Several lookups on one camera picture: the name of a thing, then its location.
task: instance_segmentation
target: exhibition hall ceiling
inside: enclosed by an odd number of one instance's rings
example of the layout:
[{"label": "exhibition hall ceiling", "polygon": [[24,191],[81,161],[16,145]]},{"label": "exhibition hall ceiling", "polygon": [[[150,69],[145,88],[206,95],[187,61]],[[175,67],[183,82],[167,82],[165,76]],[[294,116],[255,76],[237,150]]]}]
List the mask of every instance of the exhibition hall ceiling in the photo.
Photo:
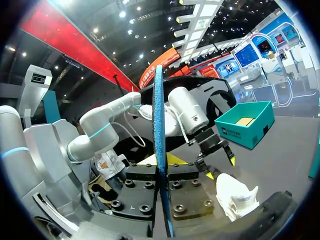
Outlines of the exhibition hall ceiling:
[{"label": "exhibition hall ceiling", "polygon": [[[187,29],[188,22],[178,23],[179,16],[193,13],[194,5],[179,0],[48,0],[83,32],[131,81],[138,85],[148,65],[184,36],[174,32]],[[198,48],[245,36],[275,11],[273,0],[224,0],[203,35]],[[200,56],[190,65],[219,55]],[[71,64],[69,71],[64,71]],[[74,101],[98,74],[68,59],[60,52],[17,30],[9,40],[0,66],[1,81],[22,84],[30,64],[52,71],[53,79],[66,72],[56,88],[58,100]],[[168,69],[169,77],[176,69]]]}]

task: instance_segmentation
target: white sneaker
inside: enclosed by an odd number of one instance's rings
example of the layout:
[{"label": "white sneaker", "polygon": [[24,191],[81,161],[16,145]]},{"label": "white sneaker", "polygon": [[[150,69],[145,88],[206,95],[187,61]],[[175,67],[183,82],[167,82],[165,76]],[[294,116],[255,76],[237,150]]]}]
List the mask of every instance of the white sneaker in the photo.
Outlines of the white sneaker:
[{"label": "white sneaker", "polygon": [[216,179],[216,199],[232,222],[259,206],[256,200],[258,189],[256,186],[249,191],[245,184],[226,173]]}]

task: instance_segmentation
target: robotic arm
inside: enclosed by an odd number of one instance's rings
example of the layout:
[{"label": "robotic arm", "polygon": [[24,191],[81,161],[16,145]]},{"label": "robotic arm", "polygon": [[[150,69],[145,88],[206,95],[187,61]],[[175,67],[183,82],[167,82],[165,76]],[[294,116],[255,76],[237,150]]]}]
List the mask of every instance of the robotic arm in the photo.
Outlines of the robotic arm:
[{"label": "robotic arm", "polygon": [[[165,109],[165,135],[167,137],[177,136],[182,132],[189,144],[186,134],[192,135],[199,130],[207,130],[209,123],[207,116],[185,87],[177,87],[170,92]],[[81,117],[80,125],[85,135],[78,136],[68,144],[67,154],[69,158],[72,161],[84,161],[96,154],[112,149],[118,143],[119,136],[111,123],[126,112],[152,121],[152,106],[141,105],[141,94],[139,92],[130,92],[103,106],[96,107]],[[215,136],[215,141],[210,145],[203,144],[207,139],[211,139],[210,135]],[[215,152],[222,147],[221,143],[227,142],[225,140],[220,141],[212,130],[209,133],[207,132],[206,136],[199,142],[204,155]],[[210,149],[214,147],[214,151],[202,149],[202,146]]]}]

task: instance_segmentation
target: screw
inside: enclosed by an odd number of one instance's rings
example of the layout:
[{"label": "screw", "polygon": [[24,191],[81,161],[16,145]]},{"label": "screw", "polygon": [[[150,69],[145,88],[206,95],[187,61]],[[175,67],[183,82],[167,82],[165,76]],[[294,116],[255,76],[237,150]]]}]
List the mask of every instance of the screw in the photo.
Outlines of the screw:
[{"label": "screw", "polygon": [[187,209],[182,204],[178,204],[173,207],[173,210],[176,214],[184,214]]},{"label": "screw", "polygon": [[124,184],[128,187],[128,188],[134,188],[135,187],[135,183],[134,181],[127,179],[125,180]]},{"label": "screw", "polygon": [[111,207],[113,207],[116,210],[121,210],[123,208],[122,203],[119,200],[113,200],[111,202]]},{"label": "screw", "polygon": [[140,212],[142,212],[143,214],[149,214],[151,212],[151,207],[149,207],[149,205],[147,204],[143,204],[139,206],[139,210]]},{"label": "screw", "polygon": [[145,189],[154,189],[155,188],[155,185],[150,182],[150,181],[147,181],[145,184],[144,184],[144,188]]},{"label": "screw", "polygon": [[175,181],[175,182],[172,184],[172,186],[173,186],[174,189],[180,189],[180,188],[182,188],[181,183],[178,182],[178,181]]},{"label": "screw", "polygon": [[194,179],[194,180],[192,180],[192,184],[193,184],[193,186],[195,186],[195,187],[198,187],[198,186],[200,186],[200,185],[201,185],[201,183],[199,182],[199,180],[198,180],[198,179]]},{"label": "screw", "polygon": [[205,200],[204,201],[204,205],[206,206],[206,207],[212,207],[213,206],[213,203],[212,203],[212,200]]}]

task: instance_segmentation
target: teal box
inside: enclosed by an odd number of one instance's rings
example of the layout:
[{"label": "teal box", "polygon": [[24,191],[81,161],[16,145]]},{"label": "teal box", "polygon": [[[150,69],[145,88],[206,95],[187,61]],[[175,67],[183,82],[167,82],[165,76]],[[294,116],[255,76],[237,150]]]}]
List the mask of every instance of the teal box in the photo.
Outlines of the teal box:
[{"label": "teal box", "polygon": [[[236,124],[241,118],[254,121],[248,126]],[[275,122],[271,101],[238,103],[215,120],[220,136],[253,149]]]}]

